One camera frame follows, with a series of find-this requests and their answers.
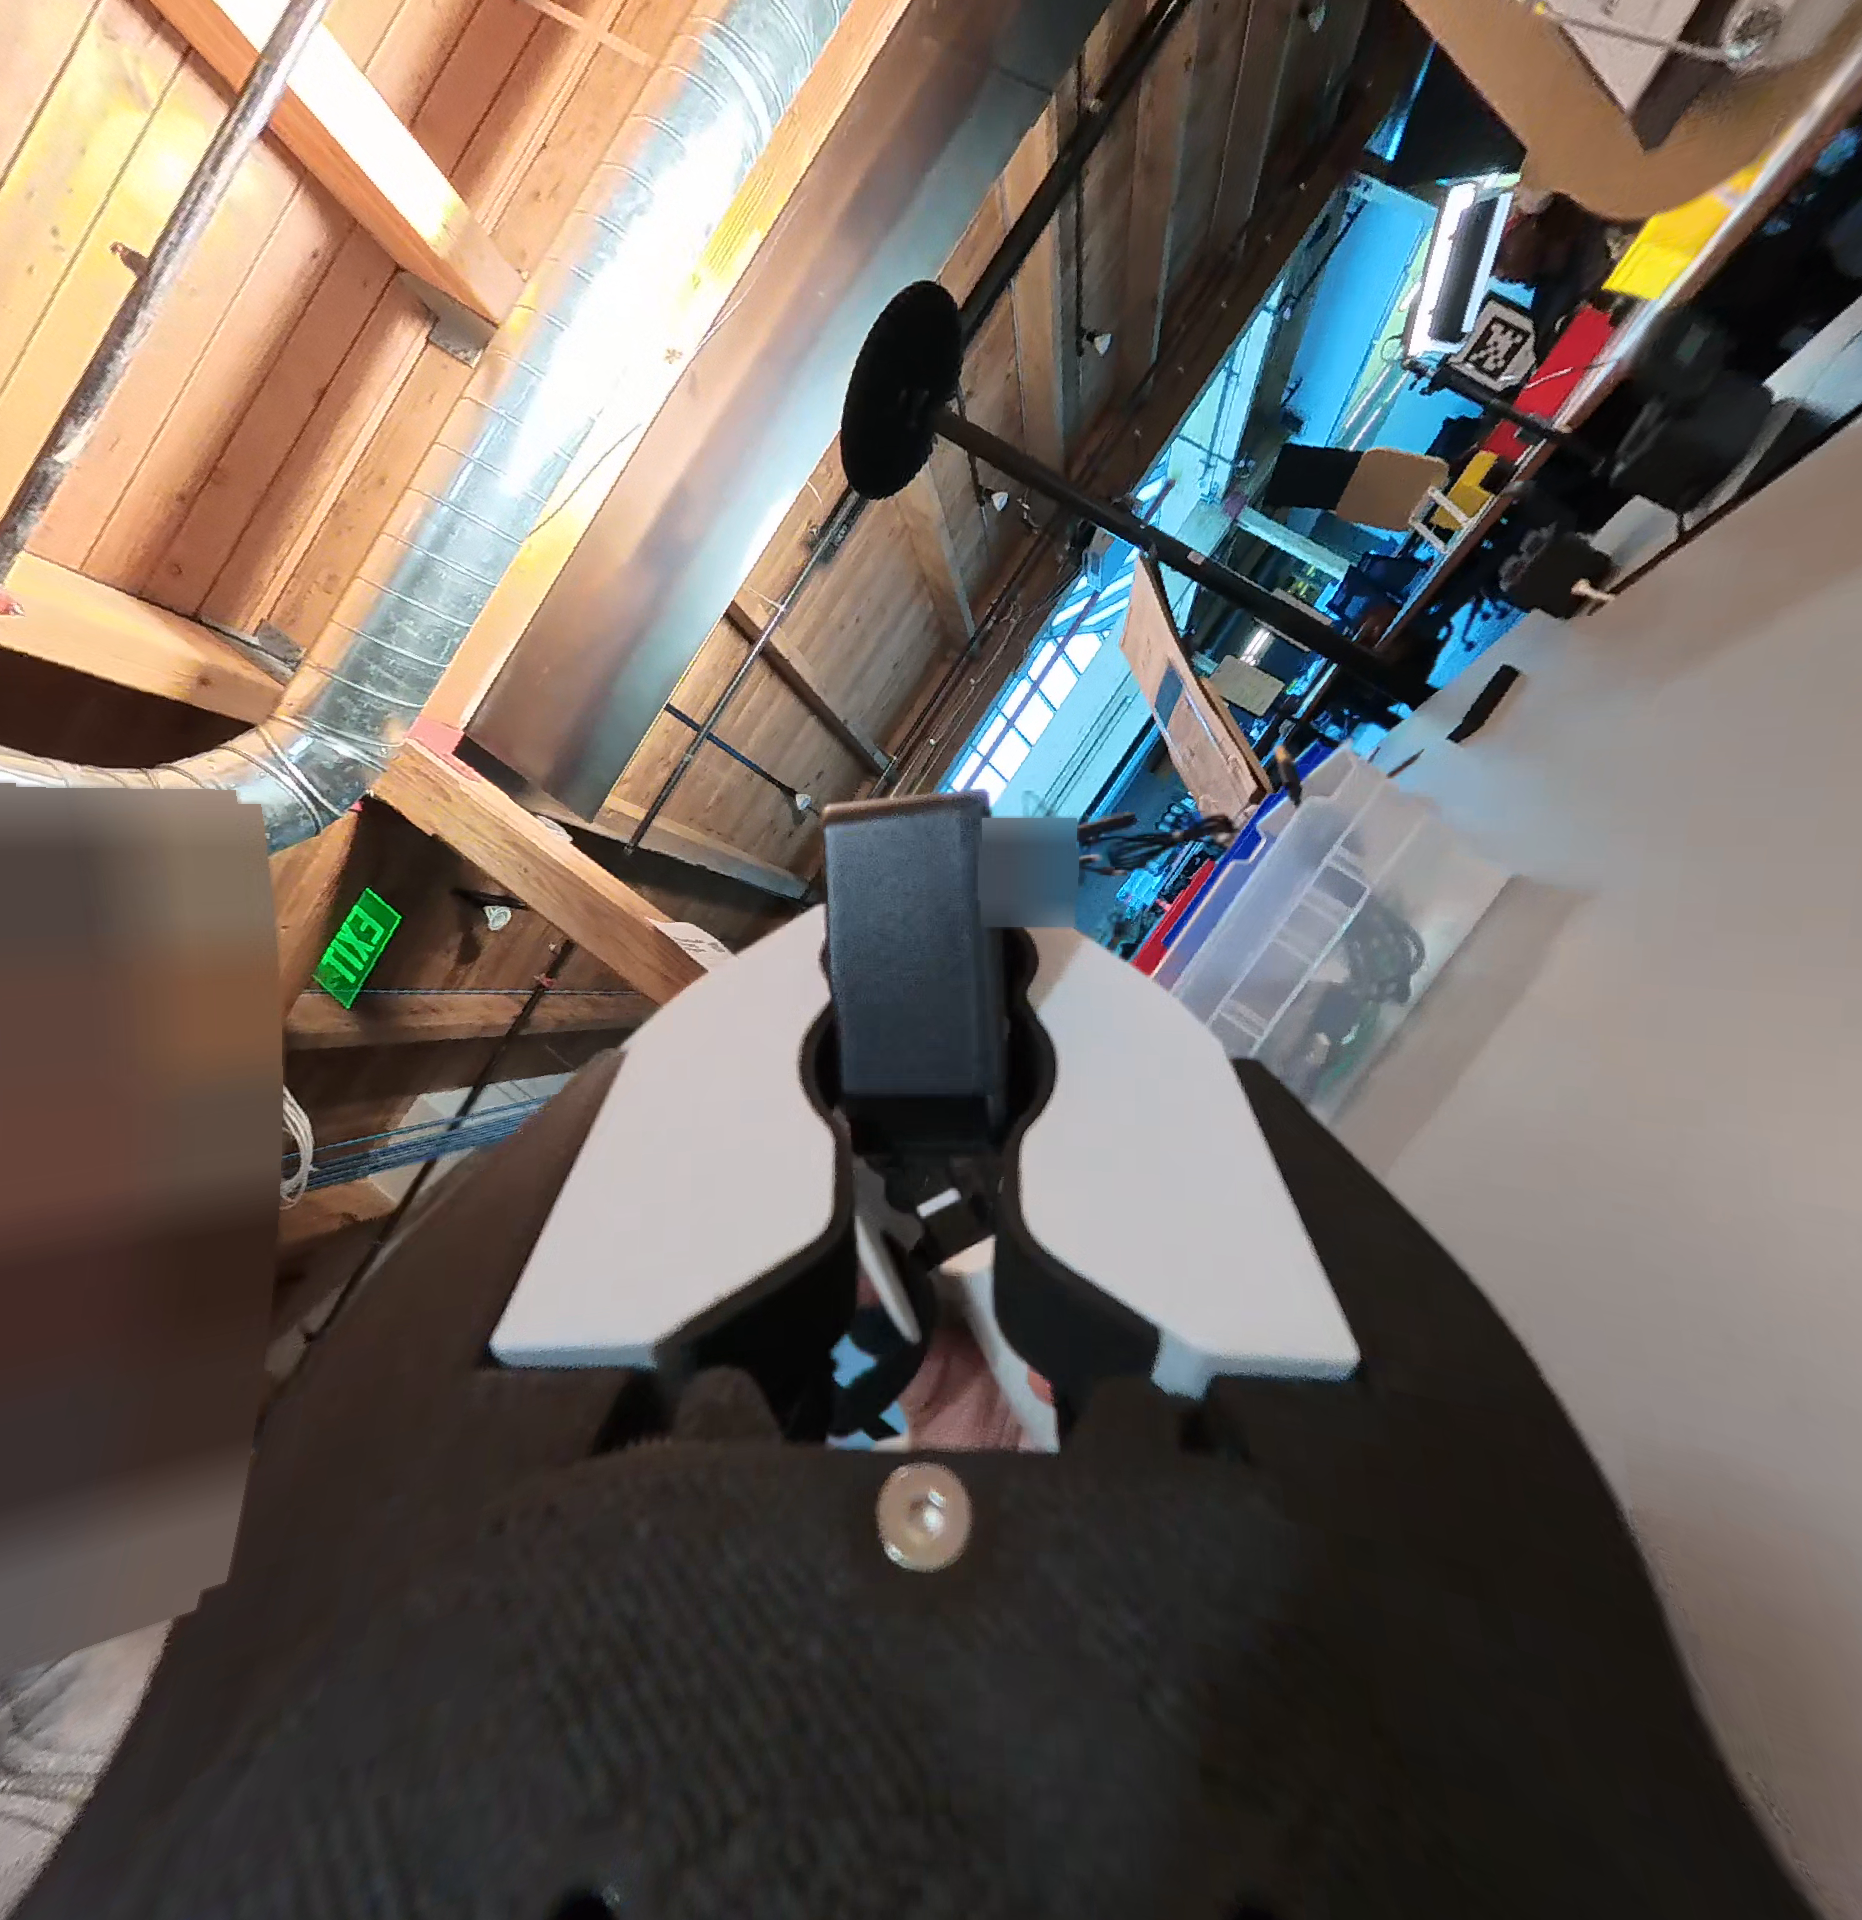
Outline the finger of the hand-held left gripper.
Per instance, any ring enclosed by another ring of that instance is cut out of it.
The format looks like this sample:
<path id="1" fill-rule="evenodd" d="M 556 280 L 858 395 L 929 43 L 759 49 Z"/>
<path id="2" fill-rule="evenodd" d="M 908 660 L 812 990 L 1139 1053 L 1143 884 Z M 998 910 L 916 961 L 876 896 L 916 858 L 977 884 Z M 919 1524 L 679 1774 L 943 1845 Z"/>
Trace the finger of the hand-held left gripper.
<path id="1" fill-rule="evenodd" d="M 913 1316 L 906 1287 L 902 1255 L 895 1250 L 890 1232 L 900 1217 L 886 1197 L 883 1179 L 870 1165 L 854 1165 L 854 1226 L 861 1284 L 886 1316 Z"/>

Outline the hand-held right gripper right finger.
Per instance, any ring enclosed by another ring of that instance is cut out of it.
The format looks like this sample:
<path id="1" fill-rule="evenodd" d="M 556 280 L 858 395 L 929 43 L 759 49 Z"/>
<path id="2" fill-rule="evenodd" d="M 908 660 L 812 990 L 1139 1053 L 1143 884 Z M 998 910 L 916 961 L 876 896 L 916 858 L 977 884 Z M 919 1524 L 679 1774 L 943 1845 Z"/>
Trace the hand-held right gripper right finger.
<path id="1" fill-rule="evenodd" d="M 1190 1402 L 1220 1378 L 1353 1378 L 1357 1336 L 1225 1048 L 1087 935 L 1007 949 L 995 1330 L 1060 1429 L 1119 1378 Z"/>

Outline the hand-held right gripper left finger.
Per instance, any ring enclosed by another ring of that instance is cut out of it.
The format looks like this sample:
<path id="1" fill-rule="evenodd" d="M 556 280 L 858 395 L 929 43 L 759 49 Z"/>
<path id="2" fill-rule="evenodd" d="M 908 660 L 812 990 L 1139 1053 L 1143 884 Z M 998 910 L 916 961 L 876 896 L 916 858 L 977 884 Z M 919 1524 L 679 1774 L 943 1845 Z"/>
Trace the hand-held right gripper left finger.
<path id="1" fill-rule="evenodd" d="M 742 1370 L 778 1425 L 826 1440 L 855 1316 L 847 1131 L 817 1058 L 816 907 L 682 992 L 623 1050 L 490 1332 L 503 1368 Z"/>

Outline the black usb hub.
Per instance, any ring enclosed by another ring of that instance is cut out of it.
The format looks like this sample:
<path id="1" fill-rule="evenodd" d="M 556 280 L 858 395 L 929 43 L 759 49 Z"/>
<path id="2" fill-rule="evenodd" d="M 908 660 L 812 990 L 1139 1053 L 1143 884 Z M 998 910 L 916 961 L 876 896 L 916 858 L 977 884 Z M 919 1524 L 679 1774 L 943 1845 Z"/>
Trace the black usb hub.
<path id="1" fill-rule="evenodd" d="M 825 818 L 839 1109 L 870 1154 L 973 1154 L 1007 1125 L 1007 961 L 985 920 L 975 794 Z"/>

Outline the clear plastic bin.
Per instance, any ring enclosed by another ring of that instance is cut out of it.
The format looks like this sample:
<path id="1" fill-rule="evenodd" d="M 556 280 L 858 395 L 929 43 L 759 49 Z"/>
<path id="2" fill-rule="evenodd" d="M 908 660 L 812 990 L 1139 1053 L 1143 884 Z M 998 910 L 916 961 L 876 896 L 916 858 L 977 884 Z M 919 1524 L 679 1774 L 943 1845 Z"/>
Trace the clear plastic bin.
<path id="1" fill-rule="evenodd" d="M 1220 872 L 1155 981 L 1334 1121 L 1504 884 L 1428 801 L 1340 749 L 1281 836 Z"/>

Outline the white desk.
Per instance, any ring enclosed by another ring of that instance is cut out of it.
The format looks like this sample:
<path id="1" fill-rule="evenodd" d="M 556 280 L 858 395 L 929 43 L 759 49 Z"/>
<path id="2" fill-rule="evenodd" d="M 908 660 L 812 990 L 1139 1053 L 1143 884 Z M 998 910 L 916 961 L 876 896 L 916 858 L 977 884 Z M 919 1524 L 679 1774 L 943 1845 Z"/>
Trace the white desk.
<path id="1" fill-rule="evenodd" d="M 1376 762 L 1511 882 L 1334 1131 L 1520 1332 L 1775 1853 L 1862 1918 L 1862 413 Z"/>

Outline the person's left hand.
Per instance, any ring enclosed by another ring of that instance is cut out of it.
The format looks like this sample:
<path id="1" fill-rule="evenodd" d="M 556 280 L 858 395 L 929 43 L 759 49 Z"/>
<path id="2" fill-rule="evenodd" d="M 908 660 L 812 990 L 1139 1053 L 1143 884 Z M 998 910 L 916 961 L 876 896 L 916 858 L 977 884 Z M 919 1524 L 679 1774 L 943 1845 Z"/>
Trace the person's left hand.
<path id="1" fill-rule="evenodd" d="M 916 1451 L 1056 1451 L 1050 1381 L 1014 1358 L 1004 1389 L 986 1351 L 954 1319 L 934 1336 L 916 1376 L 900 1393 L 906 1445 Z"/>

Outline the green exit sign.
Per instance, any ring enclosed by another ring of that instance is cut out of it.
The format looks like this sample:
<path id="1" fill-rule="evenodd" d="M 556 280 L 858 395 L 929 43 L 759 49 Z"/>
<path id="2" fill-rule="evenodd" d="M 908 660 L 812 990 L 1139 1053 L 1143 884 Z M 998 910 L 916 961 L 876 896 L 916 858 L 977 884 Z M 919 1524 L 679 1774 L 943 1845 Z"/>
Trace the green exit sign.
<path id="1" fill-rule="evenodd" d="M 316 987 L 342 1009 L 356 1009 L 378 961 L 385 961 L 403 914 L 378 891 L 366 888 L 326 941 L 316 965 Z"/>

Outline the plywood sign holder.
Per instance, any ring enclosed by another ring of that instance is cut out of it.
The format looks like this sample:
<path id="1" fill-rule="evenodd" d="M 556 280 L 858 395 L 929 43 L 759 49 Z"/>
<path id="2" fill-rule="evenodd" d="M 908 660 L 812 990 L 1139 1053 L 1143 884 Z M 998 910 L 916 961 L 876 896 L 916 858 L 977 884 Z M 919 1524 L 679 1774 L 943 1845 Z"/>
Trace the plywood sign holder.
<path id="1" fill-rule="evenodd" d="M 1357 453 L 1337 516 L 1357 526 L 1404 532 L 1423 513 L 1428 493 L 1447 493 L 1444 458 L 1373 445 Z"/>

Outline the black pole stand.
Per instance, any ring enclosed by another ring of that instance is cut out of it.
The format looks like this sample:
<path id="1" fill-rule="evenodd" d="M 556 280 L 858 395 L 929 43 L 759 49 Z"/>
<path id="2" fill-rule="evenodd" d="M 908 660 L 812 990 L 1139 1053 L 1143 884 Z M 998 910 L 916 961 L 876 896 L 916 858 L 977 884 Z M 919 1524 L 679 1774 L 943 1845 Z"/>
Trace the black pole stand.
<path id="1" fill-rule="evenodd" d="M 1433 695 L 1423 677 L 1353 644 L 1321 610 L 1215 562 L 975 424 L 957 408 L 961 385 L 961 309 L 940 283 L 919 280 L 876 317 L 854 366 L 839 433 L 847 485 L 864 501 L 890 501 L 929 466 L 938 443 L 957 445 L 1165 570 L 1248 610 L 1286 644 L 1367 682 L 1391 704 L 1415 709 Z"/>

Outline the fiducial tag sign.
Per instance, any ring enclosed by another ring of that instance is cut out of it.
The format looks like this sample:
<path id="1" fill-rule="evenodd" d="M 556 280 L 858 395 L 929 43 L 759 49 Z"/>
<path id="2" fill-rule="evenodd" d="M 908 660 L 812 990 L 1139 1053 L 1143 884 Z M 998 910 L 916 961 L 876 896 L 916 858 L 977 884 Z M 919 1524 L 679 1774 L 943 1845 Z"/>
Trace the fiducial tag sign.
<path id="1" fill-rule="evenodd" d="M 1488 395 L 1513 395 L 1539 370 L 1539 334 L 1535 314 L 1507 298 L 1488 293 L 1447 370 Z"/>

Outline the small red bin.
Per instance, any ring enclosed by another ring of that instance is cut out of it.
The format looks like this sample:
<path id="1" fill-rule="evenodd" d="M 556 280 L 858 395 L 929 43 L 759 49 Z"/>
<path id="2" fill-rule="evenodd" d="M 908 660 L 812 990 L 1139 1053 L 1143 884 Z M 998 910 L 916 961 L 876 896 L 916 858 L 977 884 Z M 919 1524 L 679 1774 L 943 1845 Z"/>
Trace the small red bin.
<path id="1" fill-rule="evenodd" d="M 1607 309 L 1581 305 L 1522 386 L 1516 408 L 1536 418 L 1559 418 L 1587 375 L 1607 357 L 1612 334 L 1616 317 Z"/>

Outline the led light panel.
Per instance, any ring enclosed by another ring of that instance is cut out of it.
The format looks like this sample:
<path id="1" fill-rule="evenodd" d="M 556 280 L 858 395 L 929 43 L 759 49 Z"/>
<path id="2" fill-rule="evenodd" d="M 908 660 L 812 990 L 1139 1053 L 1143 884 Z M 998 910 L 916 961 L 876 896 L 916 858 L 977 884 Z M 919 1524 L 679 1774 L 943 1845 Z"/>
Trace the led light panel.
<path id="1" fill-rule="evenodd" d="M 1460 180 L 1447 190 L 1408 314 L 1405 354 L 1439 357 L 1471 337 L 1488 301 L 1516 183 Z"/>

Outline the white tablet stand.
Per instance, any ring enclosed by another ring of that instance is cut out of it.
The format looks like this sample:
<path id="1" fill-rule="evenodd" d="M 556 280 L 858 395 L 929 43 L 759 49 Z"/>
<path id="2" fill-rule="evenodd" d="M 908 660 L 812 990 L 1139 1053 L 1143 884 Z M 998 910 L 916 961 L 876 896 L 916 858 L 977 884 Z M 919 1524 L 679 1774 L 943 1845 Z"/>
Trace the white tablet stand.
<path id="1" fill-rule="evenodd" d="M 1756 449 L 1680 526 L 1698 532 L 1862 413 L 1862 293 L 1767 379 L 1775 400 Z"/>

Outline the plywood instruction board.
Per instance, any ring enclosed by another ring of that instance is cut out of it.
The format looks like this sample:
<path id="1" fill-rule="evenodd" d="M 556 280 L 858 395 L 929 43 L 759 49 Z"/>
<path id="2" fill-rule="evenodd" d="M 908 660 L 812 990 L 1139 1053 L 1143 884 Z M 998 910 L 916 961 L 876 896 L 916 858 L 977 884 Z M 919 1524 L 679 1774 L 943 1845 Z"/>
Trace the plywood instruction board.
<path id="1" fill-rule="evenodd" d="M 1780 65 L 1712 82 L 1664 142 L 1644 148 L 1568 29 L 1536 4 L 1408 4 L 1526 148 L 1526 180 L 1609 218 L 1671 212 L 1791 146 L 1862 82 L 1862 4 L 1802 4 Z"/>

